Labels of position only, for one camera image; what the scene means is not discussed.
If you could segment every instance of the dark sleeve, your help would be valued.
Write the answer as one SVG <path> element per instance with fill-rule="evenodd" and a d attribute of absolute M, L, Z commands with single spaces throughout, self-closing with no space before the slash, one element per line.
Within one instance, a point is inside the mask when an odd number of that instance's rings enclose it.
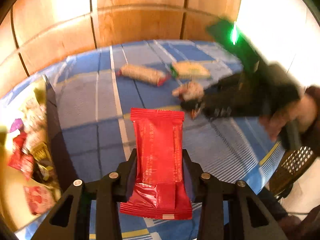
<path fill-rule="evenodd" d="M 320 156 L 320 88 L 314 86 L 309 87 L 307 88 L 306 93 L 312 96 L 316 101 L 318 115 L 314 123 L 302 135 L 302 144 L 310 147 L 317 156 Z"/>

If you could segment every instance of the brown chair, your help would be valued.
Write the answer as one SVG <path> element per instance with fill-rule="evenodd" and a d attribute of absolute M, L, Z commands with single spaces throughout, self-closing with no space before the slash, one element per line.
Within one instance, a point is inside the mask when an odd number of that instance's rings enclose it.
<path fill-rule="evenodd" d="M 286 151 L 276 172 L 269 180 L 270 191 L 274 196 L 287 197 L 296 182 L 316 160 L 310 147 L 298 151 Z"/>

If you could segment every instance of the blue plaid tablecloth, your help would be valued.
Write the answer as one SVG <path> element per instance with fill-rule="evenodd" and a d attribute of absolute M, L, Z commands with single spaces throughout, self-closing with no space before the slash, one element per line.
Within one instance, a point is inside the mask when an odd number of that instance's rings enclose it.
<path fill-rule="evenodd" d="M 46 74 L 57 98 L 63 136 L 73 165 L 84 182 L 101 179 L 115 171 L 135 148 L 131 107 L 176 109 L 179 100 L 171 91 L 181 82 L 167 81 L 161 87 L 118 77 L 115 72 L 125 63 L 169 71 L 176 61 L 202 61 L 211 80 L 239 72 L 240 61 L 218 44 L 202 41 L 141 41 L 69 56 L 24 80 L 0 100 L 10 102 L 31 82 Z M 257 118 L 220 119 L 209 123 L 204 117 L 184 121 L 183 148 L 204 171 L 218 179 L 245 180 L 258 193 L 277 168 L 284 149 L 274 144 Z M 95 201 L 92 202 L 90 239 L 95 239 Z M 183 240 L 197 236 L 201 204 L 193 206 L 193 219 L 153 220 L 119 214 L 123 238 L 127 240 Z M 19 239 L 30 239 L 44 216 L 17 232 Z"/>

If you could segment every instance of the white wall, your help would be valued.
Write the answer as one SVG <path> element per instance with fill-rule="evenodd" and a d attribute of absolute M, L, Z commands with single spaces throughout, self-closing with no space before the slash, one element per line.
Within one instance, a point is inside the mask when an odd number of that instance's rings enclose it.
<path fill-rule="evenodd" d="M 267 61 L 320 85 L 320 27 L 302 0 L 241 0 L 237 25 Z"/>

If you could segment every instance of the green light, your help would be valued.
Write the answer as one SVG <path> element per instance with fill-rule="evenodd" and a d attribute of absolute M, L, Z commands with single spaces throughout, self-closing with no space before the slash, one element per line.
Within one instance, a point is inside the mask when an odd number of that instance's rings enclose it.
<path fill-rule="evenodd" d="M 232 29 L 231 35 L 230 35 L 230 39 L 231 39 L 233 45 L 236 44 L 238 38 L 239 38 L 239 33 L 237 31 L 237 24 L 236 24 L 236 22 L 234 22 L 233 23 L 233 29 Z"/>

